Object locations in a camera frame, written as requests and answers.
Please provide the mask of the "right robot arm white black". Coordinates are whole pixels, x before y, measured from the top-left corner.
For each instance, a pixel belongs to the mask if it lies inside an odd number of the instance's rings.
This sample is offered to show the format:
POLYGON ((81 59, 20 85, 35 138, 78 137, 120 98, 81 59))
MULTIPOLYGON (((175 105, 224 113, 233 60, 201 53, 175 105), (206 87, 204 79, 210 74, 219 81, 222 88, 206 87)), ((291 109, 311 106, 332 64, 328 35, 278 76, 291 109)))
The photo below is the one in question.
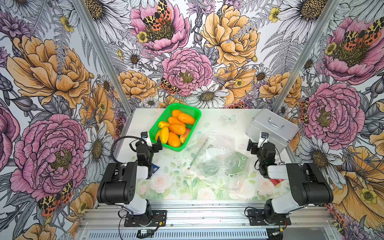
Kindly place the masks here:
POLYGON ((247 151, 257 155, 259 172, 269 180, 287 180, 288 193, 269 199, 262 209, 245 208, 245 216, 251 226, 280 226, 291 224, 290 214, 310 204, 323 205, 333 201, 333 191, 319 167, 314 163, 275 163, 277 148, 273 143, 248 142, 247 151))

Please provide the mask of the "yellow mango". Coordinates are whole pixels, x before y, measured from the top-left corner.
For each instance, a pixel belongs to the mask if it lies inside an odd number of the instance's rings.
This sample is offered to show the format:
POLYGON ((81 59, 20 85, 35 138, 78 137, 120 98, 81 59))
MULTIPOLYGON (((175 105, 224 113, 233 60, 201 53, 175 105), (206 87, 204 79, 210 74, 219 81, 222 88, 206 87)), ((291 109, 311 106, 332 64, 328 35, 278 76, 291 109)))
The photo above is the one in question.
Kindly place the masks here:
POLYGON ((159 138, 160 138, 160 141, 162 144, 166 144, 168 142, 168 139, 169 139, 169 128, 168 127, 164 127, 161 129, 159 138))

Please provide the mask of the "clear zip-top bag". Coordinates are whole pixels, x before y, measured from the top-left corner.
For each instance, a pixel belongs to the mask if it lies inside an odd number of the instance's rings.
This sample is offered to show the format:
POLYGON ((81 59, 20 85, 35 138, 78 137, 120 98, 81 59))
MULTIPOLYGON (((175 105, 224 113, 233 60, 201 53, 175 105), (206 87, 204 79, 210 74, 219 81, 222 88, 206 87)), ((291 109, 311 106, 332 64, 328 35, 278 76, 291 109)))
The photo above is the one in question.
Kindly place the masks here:
POLYGON ((250 170, 249 157, 236 150, 235 139, 218 133, 199 133, 185 148, 186 174, 198 200, 251 200, 257 174, 250 170))

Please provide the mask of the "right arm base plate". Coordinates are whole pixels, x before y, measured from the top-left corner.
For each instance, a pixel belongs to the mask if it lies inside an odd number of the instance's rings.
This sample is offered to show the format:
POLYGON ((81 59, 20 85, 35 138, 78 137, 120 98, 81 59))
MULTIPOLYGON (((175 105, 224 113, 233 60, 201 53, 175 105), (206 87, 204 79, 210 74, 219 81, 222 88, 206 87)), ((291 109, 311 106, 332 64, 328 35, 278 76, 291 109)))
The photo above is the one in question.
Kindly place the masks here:
POLYGON ((289 215, 266 214, 264 210, 259 209, 247 209, 245 215, 249 220, 251 226, 290 226, 291 219, 289 215))

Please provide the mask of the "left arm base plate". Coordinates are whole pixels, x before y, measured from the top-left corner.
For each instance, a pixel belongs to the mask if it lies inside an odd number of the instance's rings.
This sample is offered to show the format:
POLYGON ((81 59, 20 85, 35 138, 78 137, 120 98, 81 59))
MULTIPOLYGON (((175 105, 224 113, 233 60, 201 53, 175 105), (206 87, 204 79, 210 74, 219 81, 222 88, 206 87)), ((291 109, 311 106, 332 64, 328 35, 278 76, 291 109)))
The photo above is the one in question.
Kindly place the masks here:
POLYGON ((152 210, 151 213, 126 217, 124 227, 165 227, 167 210, 152 210))

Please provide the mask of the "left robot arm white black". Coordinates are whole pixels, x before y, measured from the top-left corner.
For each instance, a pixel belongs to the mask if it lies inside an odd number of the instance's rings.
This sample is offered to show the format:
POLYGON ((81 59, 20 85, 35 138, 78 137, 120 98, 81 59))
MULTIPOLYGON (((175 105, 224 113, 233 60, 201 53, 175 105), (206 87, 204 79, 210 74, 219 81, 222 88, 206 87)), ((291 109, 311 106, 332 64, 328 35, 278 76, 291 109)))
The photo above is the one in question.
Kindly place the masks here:
POLYGON ((113 163, 107 165, 105 173, 97 191, 97 200, 109 206, 118 206, 128 212, 126 220, 141 226, 150 225, 155 217, 153 216, 150 202, 143 199, 136 193, 137 180, 148 180, 154 173, 154 153, 163 149, 161 140, 154 144, 150 143, 147 132, 142 136, 123 136, 115 140, 111 147, 113 163), (137 160, 134 162, 122 163, 114 156, 115 145, 123 139, 133 139, 135 148, 130 144, 131 150, 136 152, 137 160))

